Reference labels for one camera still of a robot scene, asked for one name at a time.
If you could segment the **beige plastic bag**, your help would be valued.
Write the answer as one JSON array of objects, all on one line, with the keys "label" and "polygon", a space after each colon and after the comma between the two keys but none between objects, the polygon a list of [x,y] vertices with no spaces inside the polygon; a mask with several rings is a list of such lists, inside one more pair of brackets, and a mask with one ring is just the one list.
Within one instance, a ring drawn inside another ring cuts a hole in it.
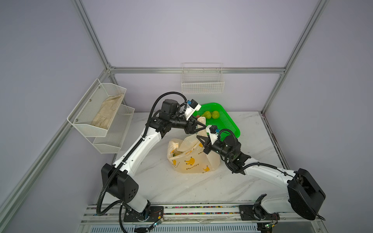
[{"label": "beige plastic bag", "polygon": [[220,156],[211,151],[204,153],[204,147],[197,136],[208,136],[206,129],[183,140],[172,139],[168,144],[167,158],[179,173],[207,173],[220,166]]}]

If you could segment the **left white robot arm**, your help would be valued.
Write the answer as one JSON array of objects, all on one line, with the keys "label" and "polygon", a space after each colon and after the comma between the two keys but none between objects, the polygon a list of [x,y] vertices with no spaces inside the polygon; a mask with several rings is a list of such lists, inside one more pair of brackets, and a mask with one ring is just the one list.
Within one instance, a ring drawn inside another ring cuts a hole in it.
[{"label": "left white robot arm", "polygon": [[179,104],[166,99],[159,111],[150,111],[137,142],[114,164],[103,167],[103,188],[97,202],[97,215],[102,216],[113,206],[123,204],[147,218],[149,201],[138,194],[139,186],[133,177],[150,150],[172,128],[184,129],[186,134],[195,134],[206,128],[193,116],[200,109],[201,105],[195,100]]}]

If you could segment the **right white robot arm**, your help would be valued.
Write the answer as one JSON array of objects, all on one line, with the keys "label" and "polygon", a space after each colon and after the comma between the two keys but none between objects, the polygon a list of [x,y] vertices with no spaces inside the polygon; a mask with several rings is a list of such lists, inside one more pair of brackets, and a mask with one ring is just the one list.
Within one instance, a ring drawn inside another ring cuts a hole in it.
[{"label": "right white robot arm", "polygon": [[262,179],[283,191],[279,197],[267,194],[259,196],[253,207],[256,219],[279,212],[295,212],[307,220],[319,217],[326,194],[309,171],[286,170],[259,162],[241,151],[241,144],[234,136],[227,136],[224,141],[211,139],[210,136],[197,136],[197,139],[201,142],[204,153],[217,153],[233,174]]}]

